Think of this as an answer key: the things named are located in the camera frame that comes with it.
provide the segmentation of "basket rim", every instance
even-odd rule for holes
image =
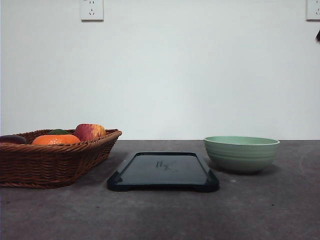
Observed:
[[[40,131],[50,131],[51,129],[41,129],[36,131],[30,131],[25,133],[17,133],[14,135],[27,135],[33,134]],[[122,131],[118,129],[107,129],[105,130],[106,135],[102,137],[97,137],[87,141],[81,141],[72,144],[51,144],[51,145],[35,145],[35,144],[14,144],[14,143],[1,143],[0,152],[82,152],[86,149],[92,149],[99,147],[104,143],[116,140],[122,135]]]

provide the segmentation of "orange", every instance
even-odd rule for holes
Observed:
[[[80,140],[74,135],[41,135],[33,140],[34,145],[51,145],[51,144],[75,144]]]

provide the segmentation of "electrical outlet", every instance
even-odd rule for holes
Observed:
[[[320,0],[306,0],[306,20],[320,21]]]
[[[80,0],[81,20],[103,21],[104,0]]]

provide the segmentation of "wicker basket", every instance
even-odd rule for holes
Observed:
[[[74,144],[30,144],[49,131],[17,134],[25,137],[28,144],[1,143],[0,187],[53,189],[69,186],[106,160],[122,134],[111,129],[106,131],[106,136]]]

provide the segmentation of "logo on tray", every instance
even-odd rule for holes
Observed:
[[[176,161],[157,161],[156,168],[162,171],[170,171],[170,172],[179,172],[178,169],[175,169],[173,166],[175,165]]]

